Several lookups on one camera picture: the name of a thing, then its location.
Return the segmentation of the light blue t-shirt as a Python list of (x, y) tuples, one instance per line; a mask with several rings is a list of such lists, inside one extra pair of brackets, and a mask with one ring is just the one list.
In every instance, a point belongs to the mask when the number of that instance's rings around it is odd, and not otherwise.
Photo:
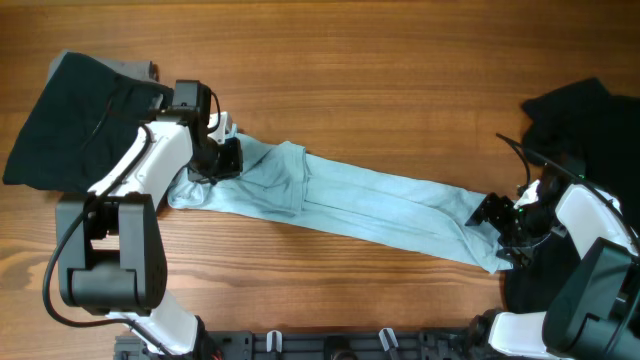
[(490, 273), (511, 267), (497, 256), (497, 231), (467, 223), (484, 198), (481, 193), (327, 160), (291, 142), (238, 138), (240, 176), (210, 185), (181, 172), (169, 189), (169, 205), (354, 237)]

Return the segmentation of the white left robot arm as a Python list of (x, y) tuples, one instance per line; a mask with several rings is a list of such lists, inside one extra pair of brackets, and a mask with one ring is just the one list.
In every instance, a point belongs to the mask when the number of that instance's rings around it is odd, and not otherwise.
[(43, 280), (49, 316), (73, 328), (122, 324), (152, 359), (220, 359), (202, 320), (167, 289), (157, 209), (175, 176), (215, 185), (243, 169), (228, 114), (206, 85), (179, 80), (171, 102), (139, 124), (117, 165), (56, 208), (57, 245)]

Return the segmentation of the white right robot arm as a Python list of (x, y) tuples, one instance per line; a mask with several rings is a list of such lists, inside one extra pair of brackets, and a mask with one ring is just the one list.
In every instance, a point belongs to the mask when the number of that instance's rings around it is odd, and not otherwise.
[(555, 274), (543, 250), (558, 242), (575, 264), (558, 274), (545, 309), (476, 317), (463, 347), (468, 358), (638, 358), (639, 243), (614, 197), (548, 166), (518, 201), (487, 195), (467, 223), (497, 230), (499, 257), (521, 270)]

